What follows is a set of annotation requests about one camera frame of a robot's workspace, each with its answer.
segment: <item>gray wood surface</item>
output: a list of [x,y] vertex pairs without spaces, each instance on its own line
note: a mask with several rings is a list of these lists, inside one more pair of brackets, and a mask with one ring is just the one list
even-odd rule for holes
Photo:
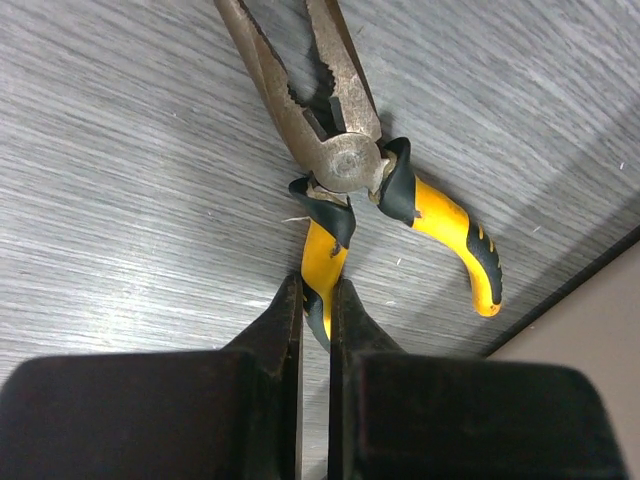
[[[251,5],[308,97],[301,2]],[[640,2],[342,5],[386,134],[492,234],[506,304],[476,316],[457,258],[361,193],[345,273],[409,351],[478,354],[640,223]],[[221,347],[297,267],[300,171],[210,2],[0,2],[0,114],[0,379]],[[328,358],[306,333],[318,479]]]

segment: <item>pliers handle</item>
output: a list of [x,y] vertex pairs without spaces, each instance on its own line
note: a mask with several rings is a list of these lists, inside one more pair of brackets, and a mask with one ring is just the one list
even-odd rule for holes
[[[502,305],[502,268],[493,241],[462,207],[415,175],[407,138],[389,142],[384,150],[395,158],[395,166],[382,183],[380,211],[452,249],[469,272],[476,312],[496,315]],[[311,218],[302,255],[303,305],[314,336],[329,351],[331,295],[347,259],[355,215],[350,203],[309,196],[307,178],[292,182],[289,191]]]

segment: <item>pliers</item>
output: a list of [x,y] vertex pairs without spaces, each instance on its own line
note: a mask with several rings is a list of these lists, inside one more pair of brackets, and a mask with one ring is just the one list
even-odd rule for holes
[[373,96],[337,0],[306,0],[320,60],[333,76],[332,128],[298,103],[281,59],[243,0],[215,5],[278,133],[307,173],[289,191],[311,218],[301,266],[303,306],[322,346],[330,348],[332,293],[356,228],[348,194],[361,188],[383,214],[451,248],[469,272],[475,310],[496,315],[502,269],[493,241],[463,208],[416,177],[409,139],[382,144]]

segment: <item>combination pliers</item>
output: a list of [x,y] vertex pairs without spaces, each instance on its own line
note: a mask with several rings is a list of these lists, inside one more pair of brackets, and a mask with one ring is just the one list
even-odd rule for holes
[[463,208],[416,177],[409,139],[382,144],[380,119],[337,0],[306,0],[320,60],[333,76],[331,128],[297,101],[281,59],[243,0],[215,5],[282,140],[307,172],[289,191],[311,219],[301,266],[304,310],[323,347],[330,347],[332,293],[356,228],[348,194],[361,188],[382,213],[451,248],[469,272],[475,310],[496,315],[502,269],[493,241]]

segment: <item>rusty pliers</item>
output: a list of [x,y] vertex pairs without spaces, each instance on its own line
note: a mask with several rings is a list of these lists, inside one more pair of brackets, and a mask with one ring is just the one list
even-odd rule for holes
[[356,227],[347,194],[365,187],[382,213],[455,251],[469,272],[476,311],[496,315],[502,270],[493,241],[464,209],[416,177],[407,138],[380,144],[380,120],[337,0],[306,0],[320,60],[333,75],[334,130],[294,99],[281,59],[243,0],[215,4],[282,140],[308,172],[289,191],[311,218],[301,270],[307,322],[320,343],[329,349],[332,292]]

